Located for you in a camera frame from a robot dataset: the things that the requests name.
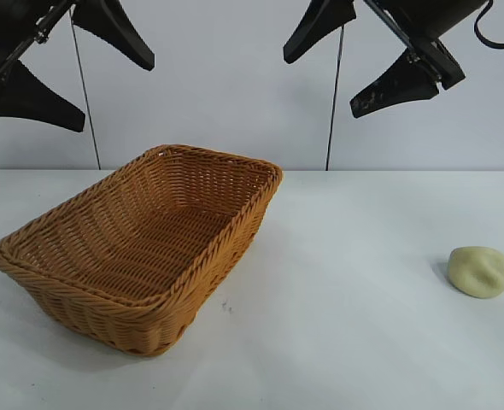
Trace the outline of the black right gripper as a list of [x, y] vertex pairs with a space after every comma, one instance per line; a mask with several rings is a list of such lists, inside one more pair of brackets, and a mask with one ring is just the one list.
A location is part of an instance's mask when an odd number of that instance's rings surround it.
[[[360, 118], [384, 108], [430, 100], [465, 78], [440, 37], [485, 5], [484, 1], [368, 1], [370, 9], [405, 44], [395, 62], [350, 102]], [[321, 39], [356, 18], [350, 0], [312, 0], [284, 44], [287, 64]]]

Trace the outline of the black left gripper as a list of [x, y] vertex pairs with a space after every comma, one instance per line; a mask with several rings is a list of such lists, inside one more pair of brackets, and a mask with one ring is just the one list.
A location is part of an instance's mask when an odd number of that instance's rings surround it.
[[[35, 120], [74, 132], [84, 130], [84, 112], [43, 84], [21, 61], [32, 45], [46, 43], [70, 8], [69, 1], [0, 1], [0, 117]], [[155, 54], [120, 1], [78, 1], [72, 20], [142, 69], [154, 69]]]

